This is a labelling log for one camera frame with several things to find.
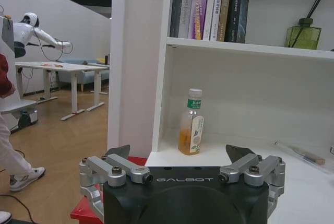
white book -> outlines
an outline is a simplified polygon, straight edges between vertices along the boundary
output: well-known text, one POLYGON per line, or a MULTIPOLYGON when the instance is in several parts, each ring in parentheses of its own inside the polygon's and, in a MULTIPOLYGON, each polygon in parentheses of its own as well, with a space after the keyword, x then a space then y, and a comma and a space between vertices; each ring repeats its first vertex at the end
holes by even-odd
POLYGON ((190 25, 190 12, 192 9, 193 0, 182 0, 181 3, 181 15, 180 15, 180 26, 178 29, 179 38, 188 38, 189 25, 190 25))
POLYGON ((210 41, 217 41, 221 1, 222 0, 214 0, 210 41))
POLYGON ((207 10, 205 13, 203 40, 210 40, 213 4, 214 4, 214 0, 207 1, 207 10))

black book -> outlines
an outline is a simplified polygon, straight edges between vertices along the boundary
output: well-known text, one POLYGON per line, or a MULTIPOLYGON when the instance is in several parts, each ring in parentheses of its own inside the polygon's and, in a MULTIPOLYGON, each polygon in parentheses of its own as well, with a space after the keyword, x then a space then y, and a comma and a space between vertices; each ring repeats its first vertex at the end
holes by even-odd
POLYGON ((249 0, 231 0, 225 40, 245 43, 249 0))
POLYGON ((180 27, 180 15, 181 15, 182 0, 173 0, 172 14, 171 14, 171 27, 170 37, 178 37, 178 29, 180 27))

purple book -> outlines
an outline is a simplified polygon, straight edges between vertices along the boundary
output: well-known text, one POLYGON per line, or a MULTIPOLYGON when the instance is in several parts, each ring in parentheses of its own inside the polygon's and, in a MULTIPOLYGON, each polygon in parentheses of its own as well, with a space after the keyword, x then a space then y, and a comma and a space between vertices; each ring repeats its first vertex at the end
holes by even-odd
POLYGON ((203 38, 204 18, 207 0, 193 0, 190 14, 189 39, 201 40, 203 38))

metal bolt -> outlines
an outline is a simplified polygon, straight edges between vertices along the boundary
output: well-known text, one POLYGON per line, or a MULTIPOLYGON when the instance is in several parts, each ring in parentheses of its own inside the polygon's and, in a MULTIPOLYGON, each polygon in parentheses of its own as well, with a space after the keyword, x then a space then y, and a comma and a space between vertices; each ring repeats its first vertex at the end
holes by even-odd
POLYGON ((150 184, 152 181, 153 181, 153 175, 150 173, 147 173, 142 177, 143 184, 150 184))
POLYGON ((227 174, 223 173, 223 174, 218 174, 218 179, 222 184, 226 184, 229 182, 230 178, 227 174))
POLYGON ((260 168, 258 166, 250 166, 249 167, 249 172, 250 173, 259 173, 260 172, 260 168))
POLYGON ((122 173, 122 168, 118 166, 114 166, 111 170, 112 174, 121 174, 122 173))

table leg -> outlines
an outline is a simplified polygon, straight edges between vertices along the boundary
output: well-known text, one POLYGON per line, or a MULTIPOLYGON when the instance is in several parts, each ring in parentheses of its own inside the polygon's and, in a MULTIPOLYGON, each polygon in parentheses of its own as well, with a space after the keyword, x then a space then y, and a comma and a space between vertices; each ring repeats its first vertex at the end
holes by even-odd
POLYGON ((16 68, 16 85, 20 98, 23 99, 23 81, 22 81, 22 67, 16 68))
POLYGON ((101 92, 101 85, 100 85, 100 88, 99 88, 99 94, 101 94, 101 95, 108 95, 107 92, 101 92))
POLYGON ((100 102, 100 92, 101 92, 101 71, 95 70, 94 75, 94 105, 90 108, 87 108, 87 111, 91 111, 95 108, 98 108, 104 105, 104 102, 100 102))
POLYGON ((43 70, 43 82, 44 82, 44 99, 40 99, 39 101, 37 101, 37 104, 43 103, 43 102, 47 102, 50 100, 54 100, 57 99, 57 96, 53 96, 51 97, 51 93, 50 93, 50 76, 49 76, 49 72, 48 70, 43 70))
POLYGON ((80 109, 78 110, 78 103, 77 103, 77 74, 76 73, 72 73, 71 74, 71 104, 72 104, 72 113, 67 115, 67 116, 64 116, 61 118, 62 121, 65 121, 67 120, 68 118, 71 118, 75 115, 78 115, 79 113, 82 113, 84 112, 85 110, 84 109, 80 109))

